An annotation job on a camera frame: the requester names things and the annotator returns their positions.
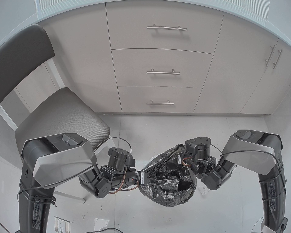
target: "black plastic bag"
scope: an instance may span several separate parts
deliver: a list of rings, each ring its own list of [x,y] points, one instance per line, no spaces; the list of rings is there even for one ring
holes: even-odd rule
[[[196,190],[196,176],[181,161],[176,152],[184,150],[179,144],[158,155],[143,169],[147,172],[147,185],[139,186],[140,192],[152,201],[167,207],[186,203]]]

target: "metal bar handle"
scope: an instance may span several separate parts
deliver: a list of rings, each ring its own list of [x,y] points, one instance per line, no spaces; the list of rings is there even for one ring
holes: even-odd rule
[[[147,71],[147,75],[180,75],[180,72],[175,72],[174,69],[172,69],[172,72],[164,72],[164,71]]]
[[[273,53],[274,53],[274,49],[275,49],[275,47],[276,47],[275,45],[274,45],[273,47],[271,46],[271,48],[272,48],[272,52],[271,52],[271,54],[270,54],[270,56],[269,56],[269,59],[268,59],[268,60],[265,59],[265,61],[267,62],[266,67],[267,67],[267,66],[269,65],[269,63],[270,63],[270,60],[271,60],[271,57],[272,57],[272,55],[273,55]]]
[[[150,103],[146,103],[146,105],[173,105],[174,103],[171,103],[169,100],[166,103],[154,103],[152,100]]]
[[[147,29],[166,29],[166,30],[177,30],[177,31],[188,31],[188,28],[183,28],[183,27],[160,27],[156,26],[155,24],[152,26],[147,26]]]
[[[278,62],[279,62],[279,60],[280,60],[280,58],[281,58],[281,55],[282,55],[283,49],[281,49],[281,51],[280,51],[280,50],[278,50],[278,51],[279,51],[280,54],[279,54],[279,57],[278,57],[276,63],[273,63],[273,64],[274,64],[274,69],[276,69],[276,67],[277,67],[277,65],[278,65]]]

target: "chair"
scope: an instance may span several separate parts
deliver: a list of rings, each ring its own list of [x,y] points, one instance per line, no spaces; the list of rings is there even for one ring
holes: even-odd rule
[[[39,65],[49,60],[51,69],[59,77],[53,60],[54,50],[45,30],[37,24],[27,26],[0,46],[0,103]],[[28,139],[58,133],[78,133],[87,138],[93,150],[110,135],[110,127],[69,88],[61,84],[59,90],[41,103],[17,127],[0,105],[0,114],[15,131],[17,148],[21,154]],[[108,147],[115,147],[108,140]]]

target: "countertop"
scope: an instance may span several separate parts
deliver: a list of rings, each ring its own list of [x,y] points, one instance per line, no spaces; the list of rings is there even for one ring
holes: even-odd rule
[[[84,0],[82,2],[75,3],[75,5],[70,7],[60,7],[55,6],[52,7],[50,11],[46,11],[45,13],[41,12],[39,1],[36,1],[36,13],[23,21],[19,26],[14,28],[5,38],[0,41],[0,45],[4,43],[9,37],[15,34],[17,31],[21,30],[22,28],[30,25],[32,23],[38,23],[44,19],[52,17],[54,15],[60,14],[65,11],[69,11],[72,9],[76,9],[83,6],[98,4],[98,3],[105,3],[105,2],[112,2],[112,1],[124,1],[124,0]],[[291,39],[286,36],[282,31],[280,31],[275,25],[268,21],[268,14],[270,4],[268,1],[260,1],[258,0],[256,4],[253,4],[252,1],[245,1],[245,0],[172,0],[177,2],[184,2],[190,4],[196,4],[201,6],[210,7],[213,9],[217,9],[220,11],[224,11],[233,15],[236,15],[240,18],[248,20],[267,31],[271,32],[272,34],[278,36],[284,42],[291,46]]]

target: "electrical outlet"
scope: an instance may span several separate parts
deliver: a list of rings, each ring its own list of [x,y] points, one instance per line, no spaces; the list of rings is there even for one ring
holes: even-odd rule
[[[55,231],[58,233],[70,233],[71,231],[70,221],[55,217]]]

